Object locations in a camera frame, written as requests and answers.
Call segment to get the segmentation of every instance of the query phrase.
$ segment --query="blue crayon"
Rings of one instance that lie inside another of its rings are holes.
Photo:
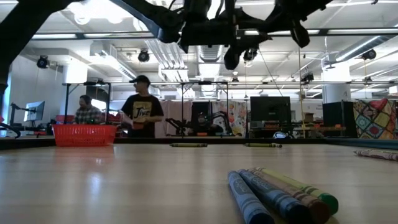
[[[274,208],[289,224],[313,223],[310,210],[289,194],[263,181],[246,170],[239,170],[243,180],[259,197],[260,201]]]
[[[267,209],[236,171],[228,173],[228,182],[246,224],[274,224]]]

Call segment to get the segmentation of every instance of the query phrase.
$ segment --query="wooden table surface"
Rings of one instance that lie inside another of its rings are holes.
[[[242,224],[227,172],[265,166],[337,197],[340,210],[328,223],[397,223],[398,163],[358,157],[354,149],[119,144],[1,151],[0,220]]]

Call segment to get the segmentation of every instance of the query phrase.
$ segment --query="colorful quilt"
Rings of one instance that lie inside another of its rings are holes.
[[[397,139],[395,101],[382,99],[354,102],[354,118],[361,139]]]

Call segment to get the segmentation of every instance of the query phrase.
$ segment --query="plaid shirt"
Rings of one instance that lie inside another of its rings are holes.
[[[95,106],[89,109],[79,108],[75,115],[76,124],[100,124],[101,111]]]

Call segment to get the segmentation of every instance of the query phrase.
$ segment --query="black t-shirt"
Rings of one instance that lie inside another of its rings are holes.
[[[140,96],[139,94],[130,96],[122,107],[123,113],[128,115],[133,121],[150,116],[163,116],[163,109],[159,100],[154,96]],[[154,138],[155,123],[145,124],[143,129],[129,128],[130,138]]]

